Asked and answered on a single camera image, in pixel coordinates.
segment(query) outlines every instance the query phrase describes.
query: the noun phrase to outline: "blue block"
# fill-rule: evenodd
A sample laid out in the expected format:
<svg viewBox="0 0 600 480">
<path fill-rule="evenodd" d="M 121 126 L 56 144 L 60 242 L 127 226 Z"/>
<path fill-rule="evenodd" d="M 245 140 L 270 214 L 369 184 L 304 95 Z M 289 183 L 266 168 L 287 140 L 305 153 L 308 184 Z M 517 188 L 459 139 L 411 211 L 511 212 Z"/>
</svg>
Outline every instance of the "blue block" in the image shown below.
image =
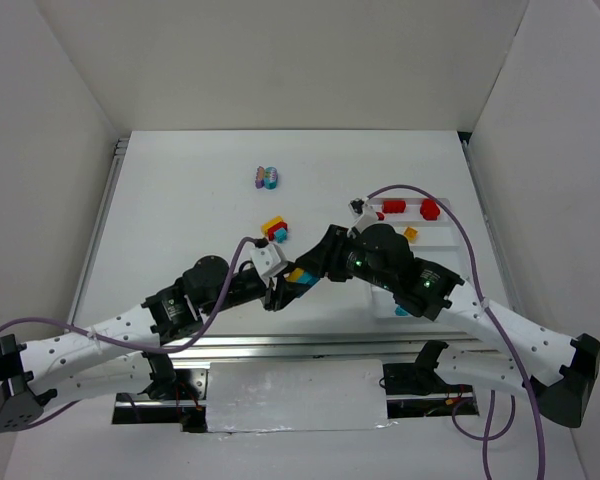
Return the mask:
<svg viewBox="0 0 600 480">
<path fill-rule="evenodd" d="M 276 167 L 268 167 L 264 171 L 264 188 L 273 190 L 278 185 L 278 170 Z"/>
<path fill-rule="evenodd" d="M 404 308 L 398 306 L 396 307 L 396 315 L 399 317 L 408 317 L 409 312 L 407 312 Z"/>
<path fill-rule="evenodd" d="M 279 228 L 275 232 L 273 232 L 273 238 L 276 239 L 276 242 L 282 243 L 287 239 L 287 229 Z"/>
</svg>

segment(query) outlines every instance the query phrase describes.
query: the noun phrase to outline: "metal frame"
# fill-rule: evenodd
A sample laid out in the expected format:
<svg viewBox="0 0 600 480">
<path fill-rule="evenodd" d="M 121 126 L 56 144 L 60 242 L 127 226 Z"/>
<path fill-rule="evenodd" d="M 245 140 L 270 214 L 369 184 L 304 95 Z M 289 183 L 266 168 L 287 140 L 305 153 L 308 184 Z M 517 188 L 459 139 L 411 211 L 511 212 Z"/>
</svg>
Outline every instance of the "metal frame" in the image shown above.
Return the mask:
<svg viewBox="0 0 600 480">
<path fill-rule="evenodd" d="M 376 335 L 304 335 L 304 336 L 207 336 L 202 337 L 190 349 L 171 355 L 176 369 L 192 369 L 207 372 L 214 362 L 262 362 L 262 361 L 302 361 L 302 360 L 347 360 L 377 358 L 383 363 L 413 363 L 429 340 L 448 342 L 456 349 L 479 352 L 489 358 L 502 357 L 499 352 L 485 343 L 463 332 L 376 334 Z M 205 406 L 207 376 L 201 387 L 196 386 L 200 395 L 199 405 Z M 387 401 L 442 399 L 444 394 L 428 396 L 388 395 Z M 137 407 L 176 406 L 173 400 L 150 400 L 147 395 L 131 395 Z M 182 407 L 192 407 L 194 402 L 182 399 Z M 115 408 L 130 408 L 127 401 L 115 402 Z"/>
<path fill-rule="evenodd" d="M 78 278 L 78 286 L 76 287 L 76 293 L 73 296 L 71 302 L 71 309 L 69 310 L 69 316 L 67 317 L 67 323 L 73 325 L 78 312 L 80 311 L 81 302 L 84 297 L 85 290 L 89 284 L 89 278 L 91 277 L 91 271 L 93 270 L 93 263 L 96 260 L 96 253 L 100 246 L 100 239 L 102 238 L 102 232 L 104 231 L 104 225 L 107 221 L 107 215 L 109 214 L 109 208 L 113 201 L 113 194 L 116 190 L 116 184 L 118 183 L 118 177 L 120 176 L 120 170 L 122 169 L 122 162 L 124 156 L 127 153 L 127 147 L 129 145 L 129 138 L 120 138 L 116 142 L 116 146 L 113 150 L 113 158 L 111 162 L 111 168 L 109 169 L 109 176 L 107 177 L 107 183 L 104 188 L 102 200 L 100 201 L 100 207 L 98 208 L 98 215 L 96 216 L 96 223 L 91 232 L 91 239 L 89 240 L 89 247 L 87 254 L 82 264 L 82 270 L 80 277 Z"/>
</svg>

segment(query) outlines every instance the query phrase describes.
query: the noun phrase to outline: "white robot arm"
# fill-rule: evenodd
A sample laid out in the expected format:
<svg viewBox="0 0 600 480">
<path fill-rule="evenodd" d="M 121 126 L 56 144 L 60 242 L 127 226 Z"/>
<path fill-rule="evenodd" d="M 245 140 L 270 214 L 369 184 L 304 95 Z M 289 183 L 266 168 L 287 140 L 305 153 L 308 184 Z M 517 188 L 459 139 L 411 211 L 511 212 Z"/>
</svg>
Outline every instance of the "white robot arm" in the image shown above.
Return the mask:
<svg viewBox="0 0 600 480">
<path fill-rule="evenodd" d="M 0 432 L 25 429 L 45 410 L 105 393 L 161 398 L 176 376 L 159 347 L 199 330 L 201 314 L 208 315 L 217 302 L 227 309 L 260 299 L 265 310 L 277 311 L 323 277 L 336 282 L 356 277 L 384 288 L 412 315 L 463 330 L 509 355 L 485 313 L 487 305 L 468 282 L 415 258 L 407 240 L 378 222 L 365 202 L 354 201 L 351 209 L 358 217 L 352 228 L 331 225 L 320 243 L 295 262 L 259 240 L 251 251 L 255 268 L 234 274 L 222 258 L 204 257 L 172 286 L 94 325 L 87 336 L 67 333 L 23 344 L 14 335 L 0 337 Z M 221 298 L 228 275 L 230 288 Z M 586 334 L 574 339 L 553 332 L 495 302 L 488 306 L 531 377 L 540 413 L 561 425 L 580 426 L 597 377 L 600 343 Z M 439 315 L 442 309 L 445 315 Z M 112 345 L 96 334 L 125 343 Z M 511 359 L 459 351 L 443 342 L 427 342 L 415 370 L 420 390 L 464 384 L 526 396 Z"/>
</svg>

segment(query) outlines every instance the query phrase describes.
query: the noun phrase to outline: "white table surface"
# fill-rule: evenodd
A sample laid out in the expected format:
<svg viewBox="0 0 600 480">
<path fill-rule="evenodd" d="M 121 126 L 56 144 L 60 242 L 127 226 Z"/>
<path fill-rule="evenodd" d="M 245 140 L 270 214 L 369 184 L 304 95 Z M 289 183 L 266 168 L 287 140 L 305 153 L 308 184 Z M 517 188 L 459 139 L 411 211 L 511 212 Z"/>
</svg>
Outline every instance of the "white table surface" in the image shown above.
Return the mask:
<svg viewBox="0 0 600 480">
<path fill-rule="evenodd" d="M 257 165 L 279 169 L 278 189 L 255 190 Z M 256 235 L 261 223 L 278 214 L 290 224 L 285 251 L 294 258 L 313 246 L 329 223 L 351 223 L 350 199 L 396 182 L 449 199 L 470 232 L 487 294 L 506 303 L 454 132 L 135 132 L 77 323 L 88 325 L 128 309 L 200 256 L 228 257 L 240 237 Z M 266 315 L 259 305 L 245 306 L 219 317 L 212 331 L 414 328 L 366 315 L 362 285 L 322 283 L 317 291 L 323 293 L 311 302 L 301 299 L 291 313 Z M 483 411 L 485 395 L 478 392 Z M 462 437 L 449 418 L 402 419 L 367 431 L 195 435 L 180 433 L 177 425 L 111 425 L 112 407 L 113 397 L 87 400 L 48 425 L 19 433 L 5 478 L 483 478 L 480 444 Z M 507 415 L 508 401 L 502 398 L 494 429 Z M 461 420 L 474 432 L 483 422 Z M 569 430 L 543 423 L 546 478 L 583 480 Z M 535 478 L 535 435 L 526 405 L 519 406 L 511 432 L 490 452 L 495 478 Z"/>
<path fill-rule="evenodd" d="M 278 188 L 254 187 L 258 165 L 277 167 Z M 229 260 L 240 238 L 260 236 L 260 225 L 276 215 L 289 224 L 283 249 L 295 259 L 329 224 L 353 223 L 350 200 L 394 183 L 449 199 L 470 232 L 487 294 L 506 304 L 455 132 L 134 132 L 75 323 L 91 325 L 126 311 L 204 255 Z M 322 281 L 281 312 L 265 312 L 260 302 L 231 309 L 209 333 L 382 333 L 419 326 L 432 328 L 424 319 L 373 318 L 368 286 L 352 280 Z"/>
</svg>

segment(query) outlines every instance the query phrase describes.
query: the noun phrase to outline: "purple cable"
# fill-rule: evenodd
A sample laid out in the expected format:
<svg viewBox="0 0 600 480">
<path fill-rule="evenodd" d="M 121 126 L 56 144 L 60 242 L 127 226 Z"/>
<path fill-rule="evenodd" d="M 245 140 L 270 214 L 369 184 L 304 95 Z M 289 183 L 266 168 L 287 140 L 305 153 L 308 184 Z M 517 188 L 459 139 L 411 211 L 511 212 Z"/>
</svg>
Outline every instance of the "purple cable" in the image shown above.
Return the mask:
<svg viewBox="0 0 600 480">
<path fill-rule="evenodd" d="M 493 412 L 496 410 L 496 392 L 491 390 L 491 401 L 489 402 L 489 413 L 487 421 L 484 424 L 484 437 L 482 437 L 482 466 L 487 480 L 492 480 L 489 469 L 489 432 L 491 431 L 491 422 L 493 422 Z"/>
<path fill-rule="evenodd" d="M 470 401 L 472 401 L 473 398 L 465 398 L 460 400 L 458 403 L 456 403 L 453 407 L 453 410 L 451 411 L 451 421 L 453 422 L 453 425 L 460 431 L 460 433 L 462 433 L 465 437 L 469 437 L 472 440 L 477 440 L 479 442 L 483 442 L 484 441 L 484 436 L 479 436 L 479 435 L 474 435 L 472 433 L 467 432 L 464 428 L 462 428 L 460 426 L 460 424 L 458 423 L 458 409 L 462 406 L 462 405 L 466 405 L 467 403 L 469 403 Z M 507 421 L 507 424 L 504 426 L 504 428 L 502 430 L 500 430 L 498 433 L 496 433 L 495 435 L 491 435 L 489 437 L 489 441 L 492 442 L 493 440 L 497 440 L 499 438 L 502 438 L 511 428 L 511 426 L 513 425 L 513 421 L 516 418 L 516 398 L 512 395 L 511 396 L 511 413 L 509 414 L 509 420 Z"/>
<path fill-rule="evenodd" d="M 136 423 L 142 423 L 142 417 L 140 417 L 140 409 L 136 405 L 136 402 L 133 401 L 133 397 L 129 393 L 121 393 L 122 397 L 127 399 L 129 405 L 131 405 L 131 409 L 133 410 L 133 415 L 136 417 Z"/>
<path fill-rule="evenodd" d="M 471 244 L 471 240 L 469 239 L 469 235 L 467 235 L 467 231 L 464 229 L 464 227 L 460 223 L 460 220 L 458 220 L 458 217 L 456 217 L 454 215 L 454 213 L 451 211 L 451 209 L 449 207 L 447 207 L 444 203 L 442 203 L 436 197 L 431 195 L 429 192 L 427 192 L 419 187 L 412 186 L 412 185 L 403 185 L 403 184 L 389 185 L 388 187 L 384 187 L 379 190 L 376 190 L 375 192 L 368 195 L 367 198 L 377 197 L 381 193 L 384 193 L 389 190 L 394 190 L 394 189 L 411 190 L 413 192 L 417 192 L 420 195 L 423 195 L 423 196 L 433 200 L 434 202 L 436 202 L 436 204 L 442 210 L 444 210 L 444 212 L 449 216 L 449 218 L 453 221 L 453 223 L 455 223 L 456 227 L 458 227 L 458 230 L 460 231 L 460 235 L 462 236 L 463 240 L 465 241 L 465 244 L 467 245 L 467 250 L 469 252 L 469 262 L 471 264 L 471 276 L 473 277 L 473 286 L 476 289 L 476 294 L 478 295 L 478 299 L 480 300 L 480 302 L 483 302 L 485 297 L 484 297 L 484 294 L 482 293 L 480 279 L 478 278 L 478 264 L 476 262 L 476 255 L 473 250 L 473 245 Z M 511 342 L 509 335 L 507 335 L 507 332 L 502 327 L 502 325 L 498 321 L 497 317 L 494 315 L 494 313 L 491 311 L 491 309 L 489 307 L 485 308 L 485 312 L 489 316 L 491 321 L 493 322 L 493 325 L 498 330 L 498 333 L 502 337 L 502 340 L 507 345 L 507 348 L 509 349 L 511 356 L 513 357 L 516 367 L 518 367 L 518 370 L 520 371 L 520 376 L 522 377 L 522 383 L 524 385 L 525 390 L 527 391 L 527 395 L 529 396 L 529 403 L 531 404 L 531 411 L 533 412 L 533 423 L 535 424 L 536 436 L 537 436 L 537 440 L 538 440 L 538 476 L 537 476 L 537 480 L 543 480 L 544 475 L 545 475 L 545 470 L 546 470 L 546 451 L 545 451 L 545 443 L 544 443 L 544 430 L 542 429 L 542 420 L 540 418 L 540 409 L 538 408 L 538 402 L 536 401 L 536 396 L 535 396 L 535 393 L 533 392 L 533 387 L 531 386 L 531 381 L 529 380 L 529 375 L 527 374 L 527 370 L 524 368 L 524 364 L 522 363 L 522 360 L 520 359 L 520 355 L 518 355 L 518 351 L 516 350 L 516 347 Z M 483 439 L 483 441 L 486 444 L 486 442 L 488 442 L 489 439 L 485 438 L 485 439 Z M 489 466 L 487 464 L 485 464 L 484 468 L 485 468 L 485 473 L 487 473 L 489 471 Z"/>
<path fill-rule="evenodd" d="M 242 249 L 244 248 L 244 246 L 249 242 L 255 243 L 255 240 L 251 237 L 244 237 L 242 240 L 240 240 L 240 243 L 238 244 L 238 247 L 236 248 L 236 251 L 233 254 L 233 258 L 231 259 L 231 263 L 229 264 L 229 270 L 227 271 L 227 276 L 224 279 L 224 283 L 222 284 L 222 289 L 220 290 L 220 294 L 218 295 L 218 300 L 216 301 L 216 304 L 214 305 L 213 310 L 211 310 L 211 313 L 209 314 L 207 321 L 204 322 L 204 324 L 202 325 L 200 330 L 198 330 L 191 337 L 191 339 L 188 340 L 186 343 L 180 345 L 179 347 L 164 348 L 164 347 L 150 347 L 149 345 L 144 345 L 142 343 L 124 342 L 124 341 L 116 340 L 114 338 L 106 337 L 104 335 L 100 335 L 99 333 L 96 333 L 95 337 L 98 340 L 100 340 L 101 342 L 110 343 L 110 344 L 116 345 L 118 347 L 128 348 L 131 350 L 139 350 L 139 351 L 148 352 L 148 353 L 158 353 L 158 354 L 178 353 L 178 352 L 182 352 L 182 351 L 186 350 L 187 348 L 191 347 L 194 343 L 196 343 L 198 340 L 200 340 L 200 338 L 206 333 L 207 330 L 209 330 L 209 327 L 211 327 L 211 324 L 213 323 L 216 316 L 218 315 L 220 308 L 222 308 L 222 304 L 224 303 L 224 300 L 227 297 L 227 292 L 229 291 L 229 285 L 231 283 L 231 279 L 233 278 L 233 272 L 235 272 L 236 265 L 238 264 L 238 259 L 240 258 L 240 253 L 242 252 Z M 0 333 L 2 333 L 7 328 L 11 328 L 14 325 L 19 325 L 21 323 L 43 323 L 45 325 L 52 325 L 54 327 L 69 330 L 70 332 L 78 333 L 85 337 L 89 336 L 91 334 L 90 331 L 84 330 L 84 329 L 76 327 L 74 325 L 70 325 L 68 323 L 60 322 L 58 320 L 52 320 L 50 318 L 42 318 L 42 317 L 16 318 L 15 320 L 11 320 L 11 321 L 5 323 L 4 325 L 1 325 Z M 44 420 L 37 422 L 35 424 L 29 425 L 29 428 L 32 428 L 34 425 L 37 426 L 37 425 L 41 425 L 42 423 L 48 422 L 49 420 L 57 417 L 60 413 L 64 412 L 65 410 L 67 410 L 68 408 L 70 408 L 73 405 L 75 405 L 75 403 L 67 404 L 66 406 L 64 406 L 60 410 L 58 410 L 57 412 L 54 412 L 53 414 L 46 417 Z"/>
</svg>

